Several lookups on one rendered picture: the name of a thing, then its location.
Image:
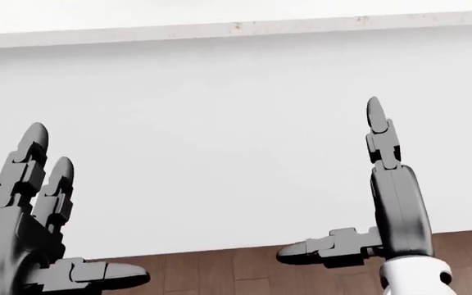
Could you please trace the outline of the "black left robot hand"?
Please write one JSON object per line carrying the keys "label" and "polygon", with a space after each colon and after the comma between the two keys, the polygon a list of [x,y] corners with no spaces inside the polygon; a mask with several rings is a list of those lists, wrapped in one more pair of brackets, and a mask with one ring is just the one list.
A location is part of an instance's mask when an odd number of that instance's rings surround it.
{"label": "black left robot hand", "polygon": [[0,295],[102,295],[148,283],[137,265],[64,257],[75,170],[61,157],[45,173],[48,142],[46,127],[33,123],[0,174]]}

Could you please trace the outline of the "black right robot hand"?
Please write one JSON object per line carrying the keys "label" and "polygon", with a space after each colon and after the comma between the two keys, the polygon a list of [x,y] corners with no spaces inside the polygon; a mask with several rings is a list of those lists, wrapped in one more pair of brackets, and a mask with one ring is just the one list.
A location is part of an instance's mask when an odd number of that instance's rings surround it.
{"label": "black right robot hand", "polygon": [[406,255],[433,255],[432,231],[415,172],[402,164],[401,147],[392,120],[378,98],[367,102],[370,132],[365,136],[371,163],[370,188],[376,226],[367,233],[355,228],[330,230],[278,250],[285,265],[361,266],[369,257],[387,260]]}

